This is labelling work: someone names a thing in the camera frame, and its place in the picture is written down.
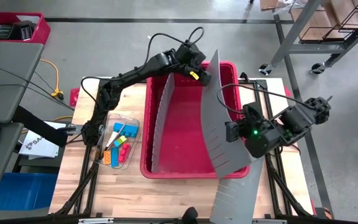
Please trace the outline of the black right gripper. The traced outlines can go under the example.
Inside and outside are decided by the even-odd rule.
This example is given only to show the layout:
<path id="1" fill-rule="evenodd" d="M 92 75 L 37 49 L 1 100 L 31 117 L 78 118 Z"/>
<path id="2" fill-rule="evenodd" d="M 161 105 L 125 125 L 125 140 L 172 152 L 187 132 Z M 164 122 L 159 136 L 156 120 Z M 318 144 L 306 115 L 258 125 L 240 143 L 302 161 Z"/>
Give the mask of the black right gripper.
<path id="1" fill-rule="evenodd" d="M 242 106 L 244 117 L 238 122 L 239 136 L 252 157 L 260 158 L 280 145 L 283 124 L 265 119 L 257 102 Z"/>

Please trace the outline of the long grey slotted divider panel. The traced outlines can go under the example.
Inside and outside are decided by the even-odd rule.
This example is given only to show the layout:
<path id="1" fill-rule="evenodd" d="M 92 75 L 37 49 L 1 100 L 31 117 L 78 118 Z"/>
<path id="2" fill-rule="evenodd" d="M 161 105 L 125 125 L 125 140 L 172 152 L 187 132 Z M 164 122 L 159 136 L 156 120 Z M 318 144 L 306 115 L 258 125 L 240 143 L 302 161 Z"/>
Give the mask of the long grey slotted divider panel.
<path id="1" fill-rule="evenodd" d="M 211 163 L 218 178 L 223 178 L 239 169 L 247 167 L 252 160 L 244 145 L 237 139 L 226 141 L 225 122 L 231 118 L 219 100 L 223 99 L 219 51 L 216 50 L 207 69 L 211 74 L 209 84 L 203 87 L 201 95 L 201 125 L 204 142 Z"/>
<path id="2" fill-rule="evenodd" d="M 170 100 L 172 99 L 173 91 L 175 89 L 174 74 L 169 74 L 165 83 L 160 103 L 158 105 L 157 117 L 155 122 L 154 141 L 152 149 L 152 172 L 159 171 L 160 151 L 162 148 L 162 137 L 167 117 Z"/>

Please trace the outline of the large red plastic bin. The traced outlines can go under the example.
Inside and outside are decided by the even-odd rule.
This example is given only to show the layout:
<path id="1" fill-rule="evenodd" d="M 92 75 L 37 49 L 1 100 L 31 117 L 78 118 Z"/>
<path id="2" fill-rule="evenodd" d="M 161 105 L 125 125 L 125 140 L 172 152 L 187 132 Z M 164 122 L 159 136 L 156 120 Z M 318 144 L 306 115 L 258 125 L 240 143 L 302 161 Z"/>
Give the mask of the large red plastic bin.
<path id="1" fill-rule="evenodd" d="M 202 86 L 180 74 L 162 132 L 159 156 L 153 155 L 157 112 L 167 76 L 147 80 L 140 171 L 149 179 L 214 179 L 201 129 Z"/>

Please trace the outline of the short grey divider panel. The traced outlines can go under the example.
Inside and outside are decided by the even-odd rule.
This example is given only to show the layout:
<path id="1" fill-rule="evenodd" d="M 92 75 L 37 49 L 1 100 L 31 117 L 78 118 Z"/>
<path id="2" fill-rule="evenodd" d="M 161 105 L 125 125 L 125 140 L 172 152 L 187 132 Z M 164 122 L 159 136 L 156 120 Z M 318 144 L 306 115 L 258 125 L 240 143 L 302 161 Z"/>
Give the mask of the short grey divider panel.
<path id="1" fill-rule="evenodd" d="M 221 179 L 214 199 L 210 222 L 252 224 L 260 174 L 264 160 L 255 160 L 241 179 Z"/>

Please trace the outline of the long blue toy brick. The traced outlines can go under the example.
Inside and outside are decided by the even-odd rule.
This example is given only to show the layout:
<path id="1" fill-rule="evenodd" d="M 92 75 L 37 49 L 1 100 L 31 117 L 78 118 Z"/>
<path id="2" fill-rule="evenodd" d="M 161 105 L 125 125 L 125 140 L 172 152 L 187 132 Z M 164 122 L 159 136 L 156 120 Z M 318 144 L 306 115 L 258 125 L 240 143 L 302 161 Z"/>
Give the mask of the long blue toy brick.
<path id="1" fill-rule="evenodd" d="M 139 127 L 131 124 L 115 123 L 113 131 L 129 138 L 135 138 L 137 136 Z"/>

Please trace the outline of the clear plastic tray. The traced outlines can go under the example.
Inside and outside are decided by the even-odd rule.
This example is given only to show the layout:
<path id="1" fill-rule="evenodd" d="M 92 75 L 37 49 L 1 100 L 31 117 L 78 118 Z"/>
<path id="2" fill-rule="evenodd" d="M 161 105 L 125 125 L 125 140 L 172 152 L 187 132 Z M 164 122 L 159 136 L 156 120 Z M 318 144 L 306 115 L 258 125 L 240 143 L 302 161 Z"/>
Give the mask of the clear plastic tray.
<path id="1" fill-rule="evenodd" d="M 105 165 L 103 163 L 103 159 L 101 159 L 101 150 L 99 148 L 105 129 L 106 128 L 111 128 L 112 126 L 114 126 L 115 123 L 122 123 L 122 124 L 126 123 L 126 124 L 131 124 L 131 125 L 139 127 L 137 136 L 135 138 L 126 137 L 127 141 L 125 143 L 128 143 L 128 144 L 131 145 L 131 151 L 130 151 L 130 154 L 129 154 L 126 162 L 124 164 L 119 163 L 118 167 L 112 167 L 111 165 Z M 92 148 L 91 160 L 93 162 L 96 162 L 96 163 L 102 165 L 102 166 L 107 166 L 107 167 L 110 167 L 112 169 L 116 169 L 116 170 L 126 169 L 129 166 L 129 163 L 130 163 L 130 161 L 132 159 L 133 154 L 135 153 L 136 146 L 139 143 L 139 138 L 140 138 L 140 123 L 139 123 L 139 121 L 137 119 L 130 118 L 130 117 L 127 117 L 127 116 L 123 116 L 121 114 L 109 113 L 107 118 L 106 118 L 106 120 L 105 120 L 105 122 L 101 126 L 101 135 L 100 135 L 100 138 L 98 140 L 98 143 L 97 143 L 96 146 L 94 146 Z M 117 148 L 119 149 L 119 153 L 120 153 L 122 145 L 120 145 Z"/>

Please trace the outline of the person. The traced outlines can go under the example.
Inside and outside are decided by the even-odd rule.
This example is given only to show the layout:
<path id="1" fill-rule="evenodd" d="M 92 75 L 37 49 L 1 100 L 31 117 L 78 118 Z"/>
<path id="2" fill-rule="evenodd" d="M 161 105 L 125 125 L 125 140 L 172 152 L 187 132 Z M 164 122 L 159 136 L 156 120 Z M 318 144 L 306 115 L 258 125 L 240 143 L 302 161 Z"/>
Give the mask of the person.
<path id="1" fill-rule="evenodd" d="M 182 224 L 198 224 L 197 218 L 198 218 L 198 212 L 196 208 L 190 207 L 184 212 L 181 218 L 181 222 Z"/>

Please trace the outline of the white printed tag card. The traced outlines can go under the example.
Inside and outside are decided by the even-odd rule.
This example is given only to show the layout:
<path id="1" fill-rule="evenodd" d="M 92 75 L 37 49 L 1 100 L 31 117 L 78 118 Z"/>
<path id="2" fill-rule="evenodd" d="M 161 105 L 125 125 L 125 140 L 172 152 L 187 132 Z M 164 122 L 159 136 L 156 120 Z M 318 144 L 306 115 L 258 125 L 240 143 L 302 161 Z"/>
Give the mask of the white printed tag card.
<path id="1" fill-rule="evenodd" d="M 115 141 L 115 139 L 118 137 L 119 133 L 113 131 L 110 135 L 110 138 L 108 139 L 108 142 L 106 144 L 106 147 L 111 147 L 111 144 Z"/>

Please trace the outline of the cardboard boxes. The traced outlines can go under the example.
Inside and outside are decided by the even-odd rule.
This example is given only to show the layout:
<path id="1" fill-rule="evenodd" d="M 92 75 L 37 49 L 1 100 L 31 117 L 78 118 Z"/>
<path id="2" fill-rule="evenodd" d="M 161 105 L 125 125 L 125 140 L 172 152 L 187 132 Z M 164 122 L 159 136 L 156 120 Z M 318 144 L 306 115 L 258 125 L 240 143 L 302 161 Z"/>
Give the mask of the cardboard boxes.
<path id="1" fill-rule="evenodd" d="M 293 21 L 300 18 L 308 0 L 260 0 L 261 10 L 287 12 Z M 358 0 L 322 0 L 301 30 L 300 42 L 345 41 L 358 31 Z"/>

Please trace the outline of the small red crate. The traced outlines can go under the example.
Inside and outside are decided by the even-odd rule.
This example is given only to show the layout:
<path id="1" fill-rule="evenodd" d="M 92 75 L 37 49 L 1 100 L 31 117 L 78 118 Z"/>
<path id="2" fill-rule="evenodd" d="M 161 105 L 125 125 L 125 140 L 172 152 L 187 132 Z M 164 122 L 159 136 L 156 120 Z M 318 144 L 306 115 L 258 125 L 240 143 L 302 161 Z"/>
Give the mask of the small red crate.
<path id="1" fill-rule="evenodd" d="M 42 13 L 35 12 L 0 12 L 0 25 L 12 24 L 20 21 L 31 21 L 36 24 L 35 31 L 30 40 L 14 40 L 13 33 L 10 39 L 0 40 L 0 42 L 30 42 L 45 45 L 49 33 L 50 26 L 47 24 Z"/>

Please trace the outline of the black bar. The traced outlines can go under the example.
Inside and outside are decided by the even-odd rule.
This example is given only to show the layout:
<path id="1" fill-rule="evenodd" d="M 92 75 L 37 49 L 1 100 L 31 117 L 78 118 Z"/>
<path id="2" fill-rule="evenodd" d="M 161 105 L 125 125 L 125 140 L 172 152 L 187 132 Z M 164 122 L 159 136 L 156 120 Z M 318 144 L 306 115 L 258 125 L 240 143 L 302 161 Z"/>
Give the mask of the black bar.
<path id="1" fill-rule="evenodd" d="M 66 132 L 53 128 L 21 106 L 17 107 L 12 117 L 12 121 L 22 123 L 25 128 L 60 147 L 64 147 L 67 143 L 68 136 Z"/>

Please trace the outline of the white printed paper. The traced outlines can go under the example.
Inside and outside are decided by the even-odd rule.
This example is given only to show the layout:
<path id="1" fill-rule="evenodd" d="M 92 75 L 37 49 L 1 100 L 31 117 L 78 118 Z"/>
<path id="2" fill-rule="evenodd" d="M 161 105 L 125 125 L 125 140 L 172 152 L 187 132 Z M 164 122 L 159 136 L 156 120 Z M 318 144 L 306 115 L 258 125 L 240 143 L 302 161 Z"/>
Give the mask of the white printed paper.
<path id="1" fill-rule="evenodd" d="M 44 137 L 33 131 L 28 131 L 19 154 L 29 156 L 30 159 L 39 157 L 54 158 L 58 156 L 59 146 L 46 140 Z"/>

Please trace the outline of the black electronic box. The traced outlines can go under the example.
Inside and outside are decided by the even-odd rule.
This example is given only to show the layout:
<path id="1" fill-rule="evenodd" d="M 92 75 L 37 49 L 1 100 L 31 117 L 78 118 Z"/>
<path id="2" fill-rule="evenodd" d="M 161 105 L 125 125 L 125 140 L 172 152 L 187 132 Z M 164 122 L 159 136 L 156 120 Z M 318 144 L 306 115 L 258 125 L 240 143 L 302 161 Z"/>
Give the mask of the black electronic box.
<path id="1" fill-rule="evenodd" d="M 35 31 L 36 24 L 31 21 L 20 21 L 14 24 L 14 40 L 30 40 Z"/>
<path id="2" fill-rule="evenodd" d="M 12 24 L 1 24 L 0 25 L 0 40 L 10 39 L 14 30 Z"/>

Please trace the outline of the blue plastic bin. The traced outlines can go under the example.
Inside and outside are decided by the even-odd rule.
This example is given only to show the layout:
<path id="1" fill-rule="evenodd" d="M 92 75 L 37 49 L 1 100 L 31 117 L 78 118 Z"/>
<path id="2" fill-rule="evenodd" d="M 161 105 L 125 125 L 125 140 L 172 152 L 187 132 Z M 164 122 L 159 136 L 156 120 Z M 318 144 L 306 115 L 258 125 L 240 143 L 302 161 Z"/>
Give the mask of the blue plastic bin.
<path id="1" fill-rule="evenodd" d="M 57 174 L 5 173 L 0 182 L 0 210 L 49 207 Z"/>

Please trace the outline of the grey metal cart frame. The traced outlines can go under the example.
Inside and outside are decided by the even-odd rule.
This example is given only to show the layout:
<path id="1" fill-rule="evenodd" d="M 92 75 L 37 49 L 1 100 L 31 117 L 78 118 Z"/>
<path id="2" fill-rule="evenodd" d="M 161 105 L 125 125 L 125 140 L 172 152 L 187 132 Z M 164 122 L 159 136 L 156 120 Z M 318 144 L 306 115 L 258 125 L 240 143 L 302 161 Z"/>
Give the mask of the grey metal cart frame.
<path id="1" fill-rule="evenodd" d="M 308 0 L 303 8 L 300 18 L 293 21 L 291 29 L 283 40 L 280 41 L 280 47 L 276 51 L 270 62 L 271 67 L 276 67 L 284 57 L 290 54 L 329 54 L 330 57 L 323 62 L 325 67 L 332 67 L 345 54 L 358 44 L 358 31 L 349 36 L 348 39 L 341 42 L 322 42 L 322 43 L 301 43 L 298 36 L 306 23 L 309 21 L 322 0 Z"/>

